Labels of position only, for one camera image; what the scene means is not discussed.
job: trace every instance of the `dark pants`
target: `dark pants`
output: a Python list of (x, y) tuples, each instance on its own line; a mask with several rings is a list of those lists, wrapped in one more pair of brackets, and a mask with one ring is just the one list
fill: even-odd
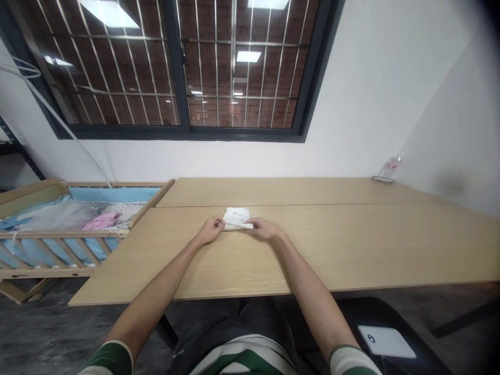
[(204, 307), (204, 301), (193, 301), (192, 308), (206, 308), (206, 313), (189, 322), (187, 331), (180, 335), (170, 374), (189, 374), (212, 349), (249, 334), (260, 334), (279, 343), (297, 368), (292, 331), (273, 297), (215, 300), (208, 307)]

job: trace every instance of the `white phone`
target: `white phone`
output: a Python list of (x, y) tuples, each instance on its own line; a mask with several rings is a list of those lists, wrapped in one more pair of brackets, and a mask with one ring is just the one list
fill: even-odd
[(417, 358), (403, 336), (394, 328), (358, 326), (371, 354), (389, 357)]

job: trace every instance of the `white wall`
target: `white wall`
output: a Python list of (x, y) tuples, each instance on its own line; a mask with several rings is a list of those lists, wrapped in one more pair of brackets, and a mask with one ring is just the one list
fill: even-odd
[[(371, 176), (403, 145), (481, 22), (465, 1), (347, 0), (305, 144), (84, 143), (119, 181)], [(74, 141), (55, 138), (26, 85), (5, 73), (0, 113), (48, 176), (102, 180)]]
[(395, 178), (500, 216), (500, 59), (484, 22), (402, 148)]

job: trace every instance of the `wooden table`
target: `wooden table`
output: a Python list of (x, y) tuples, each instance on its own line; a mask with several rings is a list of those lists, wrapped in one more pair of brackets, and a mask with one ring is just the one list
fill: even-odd
[[(179, 179), (69, 302), (129, 303), (212, 215), (243, 206), (283, 226), (332, 291), (500, 279), (493, 219), (370, 179)], [(269, 243), (223, 232), (194, 258), (177, 299), (289, 293)], [(165, 316), (157, 331), (174, 349)]]
[[(500, 279), (499, 221), (453, 204), (249, 209), (251, 215), (283, 226), (332, 291)], [(132, 301), (207, 217), (224, 211), (224, 207), (150, 209), (69, 304)], [(233, 231), (222, 233), (199, 252), (175, 298), (289, 292), (283, 265), (271, 245)]]
[(156, 207), (440, 202), (434, 195), (369, 178), (179, 178)]

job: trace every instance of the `black chair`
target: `black chair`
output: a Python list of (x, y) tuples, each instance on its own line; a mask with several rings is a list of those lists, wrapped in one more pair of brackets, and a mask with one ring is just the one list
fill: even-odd
[[(329, 374), (330, 370), (322, 358), (309, 328), (294, 297), (278, 297), (278, 304), (286, 316), (294, 335), (299, 358), (314, 374)], [(374, 297), (346, 298), (336, 300), (361, 349), (386, 375), (443, 374), (453, 375), (439, 357), (416, 334), (409, 324), (384, 301)], [(358, 331), (358, 326), (388, 327), (398, 330), (413, 349), (417, 358), (398, 358), (373, 355)]]

